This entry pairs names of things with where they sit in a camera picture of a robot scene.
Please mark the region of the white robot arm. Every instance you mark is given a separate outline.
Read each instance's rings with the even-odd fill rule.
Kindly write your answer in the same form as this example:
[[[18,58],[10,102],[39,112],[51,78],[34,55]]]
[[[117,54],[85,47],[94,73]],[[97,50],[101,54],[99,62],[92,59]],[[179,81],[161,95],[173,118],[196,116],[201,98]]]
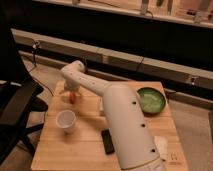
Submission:
[[[61,74],[68,90],[82,86],[102,98],[121,171],[166,171],[134,89],[85,74],[85,65],[79,60],[64,66]]]

